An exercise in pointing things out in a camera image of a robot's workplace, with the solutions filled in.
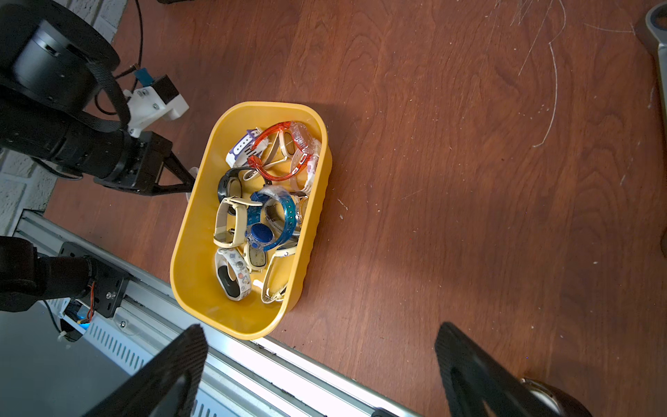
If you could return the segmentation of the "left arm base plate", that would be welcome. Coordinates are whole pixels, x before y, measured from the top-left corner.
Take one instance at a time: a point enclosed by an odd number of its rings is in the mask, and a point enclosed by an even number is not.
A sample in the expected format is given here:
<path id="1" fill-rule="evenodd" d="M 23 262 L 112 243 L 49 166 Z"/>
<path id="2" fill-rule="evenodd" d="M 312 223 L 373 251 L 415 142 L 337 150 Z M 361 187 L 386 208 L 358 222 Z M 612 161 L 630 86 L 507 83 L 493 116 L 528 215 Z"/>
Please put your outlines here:
<path id="1" fill-rule="evenodd" d="M 70 258 L 85 258 L 91 264 L 92 278 L 90 286 L 94 287 L 93 304 L 95 313 L 111 319 L 120 307 L 126 288 L 132 275 L 122 267 L 103 259 L 90 250 L 76 243 L 64 243 L 59 255 Z"/>

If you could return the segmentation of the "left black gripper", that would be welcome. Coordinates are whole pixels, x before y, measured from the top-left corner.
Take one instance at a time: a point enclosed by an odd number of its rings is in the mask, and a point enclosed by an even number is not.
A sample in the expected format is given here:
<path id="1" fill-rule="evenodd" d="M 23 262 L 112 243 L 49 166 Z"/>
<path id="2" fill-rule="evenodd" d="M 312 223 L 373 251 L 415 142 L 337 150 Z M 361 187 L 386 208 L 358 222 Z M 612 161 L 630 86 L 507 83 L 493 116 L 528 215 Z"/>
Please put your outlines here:
<path id="1" fill-rule="evenodd" d="M 1 147 L 55 163 L 96 183 L 143 196 L 190 193 L 195 177 L 154 132 L 95 130 L 57 109 L 1 88 Z M 163 174 L 176 182 L 162 184 Z"/>

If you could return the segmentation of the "black digital watch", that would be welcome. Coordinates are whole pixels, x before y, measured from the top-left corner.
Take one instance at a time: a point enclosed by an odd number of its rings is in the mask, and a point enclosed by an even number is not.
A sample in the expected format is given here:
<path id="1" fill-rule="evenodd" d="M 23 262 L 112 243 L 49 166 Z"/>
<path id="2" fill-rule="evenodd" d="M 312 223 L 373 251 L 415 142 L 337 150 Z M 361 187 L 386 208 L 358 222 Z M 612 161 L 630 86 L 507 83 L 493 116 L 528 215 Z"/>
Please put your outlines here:
<path id="1" fill-rule="evenodd" d="M 243 177 L 248 172 L 250 175 L 253 175 L 257 173 L 257 170 L 251 167 L 232 168 L 222 176 L 218 182 L 217 188 L 217 198 L 219 203 L 227 197 L 243 197 Z"/>

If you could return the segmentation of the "white slim strap watch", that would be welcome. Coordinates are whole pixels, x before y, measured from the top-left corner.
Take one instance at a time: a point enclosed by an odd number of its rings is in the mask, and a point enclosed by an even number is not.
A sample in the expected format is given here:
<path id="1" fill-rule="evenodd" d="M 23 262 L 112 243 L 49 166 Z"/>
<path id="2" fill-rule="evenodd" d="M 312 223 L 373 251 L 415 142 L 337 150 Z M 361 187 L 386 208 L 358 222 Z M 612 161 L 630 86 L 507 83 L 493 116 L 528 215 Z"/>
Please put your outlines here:
<path id="1" fill-rule="evenodd" d="M 263 160 L 263 166 L 268 169 L 276 165 L 290 162 L 295 154 L 295 146 L 284 130 L 279 130 L 271 142 L 269 152 Z"/>

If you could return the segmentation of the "pink white strap watch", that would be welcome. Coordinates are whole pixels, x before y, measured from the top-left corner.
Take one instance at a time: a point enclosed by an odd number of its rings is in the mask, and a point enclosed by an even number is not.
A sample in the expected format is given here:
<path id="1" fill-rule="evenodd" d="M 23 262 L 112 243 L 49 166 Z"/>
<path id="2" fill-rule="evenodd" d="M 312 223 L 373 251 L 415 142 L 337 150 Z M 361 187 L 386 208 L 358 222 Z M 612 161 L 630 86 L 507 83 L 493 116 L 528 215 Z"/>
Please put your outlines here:
<path id="1" fill-rule="evenodd" d="M 312 143 L 312 147 L 310 147 L 307 150 L 307 155 L 310 156 L 309 160 L 305 165 L 307 180 L 303 186 L 300 186 L 300 184 L 298 184 L 297 181 L 298 175 L 294 175 L 293 177 L 291 177 L 289 179 L 289 183 L 293 191 L 300 191 L 305 193 L 306 195 L 309 195 L 311 193 L 312 188 L 314 186 L 314 179 L 317 166 L 319 163 L 320 152 L 321 152 L 321 142 L 318 140 L 314 140 L 314 142 Z"/>

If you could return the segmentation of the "beige strap watch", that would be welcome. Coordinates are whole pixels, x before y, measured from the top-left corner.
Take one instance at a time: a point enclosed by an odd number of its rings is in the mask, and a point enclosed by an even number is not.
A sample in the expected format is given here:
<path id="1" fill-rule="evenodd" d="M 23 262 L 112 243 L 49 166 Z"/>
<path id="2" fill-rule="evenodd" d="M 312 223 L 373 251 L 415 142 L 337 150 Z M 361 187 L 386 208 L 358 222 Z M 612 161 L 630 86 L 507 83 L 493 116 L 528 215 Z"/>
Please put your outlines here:
<path id="1" fill-rule="evenodd" d="M 224 197 L 215 218 L 213 241 L 219 248 L 237 248 L 246 243 L 248 214 L 258 209 L 259 202 L 240 197 Z"/>

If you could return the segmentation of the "cream oval face watch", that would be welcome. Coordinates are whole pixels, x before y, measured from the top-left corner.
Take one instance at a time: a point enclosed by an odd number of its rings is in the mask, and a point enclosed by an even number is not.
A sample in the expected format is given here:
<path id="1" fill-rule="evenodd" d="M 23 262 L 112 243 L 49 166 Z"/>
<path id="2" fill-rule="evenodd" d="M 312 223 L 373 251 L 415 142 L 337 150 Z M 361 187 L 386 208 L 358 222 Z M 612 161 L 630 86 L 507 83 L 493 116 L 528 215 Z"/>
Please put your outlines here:
<path id="1" fill-rule="evenodd" d="M 288 279 L 281 278 L 281 266 L 287 258 L 292 257 L 295 253 L 295 245 L 283 245 L 271 255 L 262 283 L 261 300 L 264 304 L 284 300 Z"/>

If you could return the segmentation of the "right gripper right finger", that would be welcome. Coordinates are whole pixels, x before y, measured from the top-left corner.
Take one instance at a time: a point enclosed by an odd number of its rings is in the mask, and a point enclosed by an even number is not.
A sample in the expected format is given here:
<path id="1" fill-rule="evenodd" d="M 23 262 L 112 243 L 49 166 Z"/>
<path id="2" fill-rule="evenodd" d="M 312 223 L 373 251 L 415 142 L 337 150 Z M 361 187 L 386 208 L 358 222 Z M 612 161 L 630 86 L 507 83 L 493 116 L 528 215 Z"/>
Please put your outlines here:
<path id="1" fill-rule="evenodd" d="M 440 325 L 434 349 L 452 416 L 552 415 L 550 408 L 453 323 Z"/>

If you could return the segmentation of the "brown leather strap watch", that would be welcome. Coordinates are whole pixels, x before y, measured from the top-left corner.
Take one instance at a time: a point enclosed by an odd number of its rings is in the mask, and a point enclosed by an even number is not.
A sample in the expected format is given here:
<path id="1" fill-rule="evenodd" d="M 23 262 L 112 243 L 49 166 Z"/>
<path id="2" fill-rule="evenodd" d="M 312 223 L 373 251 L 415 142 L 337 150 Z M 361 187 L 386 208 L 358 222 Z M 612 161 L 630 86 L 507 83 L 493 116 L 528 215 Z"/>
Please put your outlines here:
<path id="1" fill-rule="evenodd" d="M 520 383 L 559 416 L 592 417 L 580 401 L 556 387 L 529 378 L 522 378 Z"/>

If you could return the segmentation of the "blue transparent watch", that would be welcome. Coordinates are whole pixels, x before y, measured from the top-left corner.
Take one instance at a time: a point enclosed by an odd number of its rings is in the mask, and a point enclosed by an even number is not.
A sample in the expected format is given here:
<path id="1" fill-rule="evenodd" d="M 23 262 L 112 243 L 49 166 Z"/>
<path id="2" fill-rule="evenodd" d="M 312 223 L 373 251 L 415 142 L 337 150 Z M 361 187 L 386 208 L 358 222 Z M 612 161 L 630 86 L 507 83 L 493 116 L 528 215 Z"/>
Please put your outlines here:
<path id="1" fill-rule="evenodd" d="M 251 248 L 269 252 L 289 241 L 298 225 L 295 200 L 283 187 L 265 186 L 253 193 L 246 237 Z"/>

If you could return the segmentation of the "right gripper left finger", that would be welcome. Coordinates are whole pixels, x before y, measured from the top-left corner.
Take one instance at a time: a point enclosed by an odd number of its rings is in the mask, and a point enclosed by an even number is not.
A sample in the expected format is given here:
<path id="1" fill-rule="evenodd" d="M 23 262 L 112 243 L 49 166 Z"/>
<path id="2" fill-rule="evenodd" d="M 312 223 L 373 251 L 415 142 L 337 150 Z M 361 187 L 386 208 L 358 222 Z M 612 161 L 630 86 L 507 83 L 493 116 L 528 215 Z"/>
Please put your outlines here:
<path id="1" fill-rule="evenodd" d="M 191 325 L 88 416 L 190 416 L 208 357 L 203 328 Z"/>

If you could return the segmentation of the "red transparent watch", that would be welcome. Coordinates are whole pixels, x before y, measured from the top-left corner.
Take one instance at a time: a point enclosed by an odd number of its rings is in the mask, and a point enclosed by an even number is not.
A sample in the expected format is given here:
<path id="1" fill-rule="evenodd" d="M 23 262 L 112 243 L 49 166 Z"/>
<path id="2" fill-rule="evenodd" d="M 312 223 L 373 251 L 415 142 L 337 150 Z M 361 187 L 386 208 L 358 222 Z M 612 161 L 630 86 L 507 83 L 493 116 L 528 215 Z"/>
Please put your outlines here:
<path id="1" fill-rule="evenodd" d="M 281 122 L 264 130 L 255 139 L 248 157 L 248 166 L 265 180 L 285 182 L 298 175 L 307 164 L 319 156 L 321 144 L 301 122 Z M 276 164 L 290 161 L 289 172 L 273 175 L 269 169 Z"/>

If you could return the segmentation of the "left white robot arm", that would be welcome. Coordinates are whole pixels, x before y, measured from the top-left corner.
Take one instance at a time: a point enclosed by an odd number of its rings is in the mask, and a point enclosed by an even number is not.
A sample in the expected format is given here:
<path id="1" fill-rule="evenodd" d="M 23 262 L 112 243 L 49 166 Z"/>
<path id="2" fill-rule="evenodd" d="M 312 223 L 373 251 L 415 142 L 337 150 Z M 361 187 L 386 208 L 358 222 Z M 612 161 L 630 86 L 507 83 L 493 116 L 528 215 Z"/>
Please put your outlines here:
<path id="1" fill-rule="evenodd" d="M 188 193 L 195 179 L 151 124 L 188 109 L 167 76 L 128 69 L 118 81 L 111 44 L 54 1 L 1 4 L 1 145 L 52 175 L 90 175 L 106 188 L 142 196 Z"/>

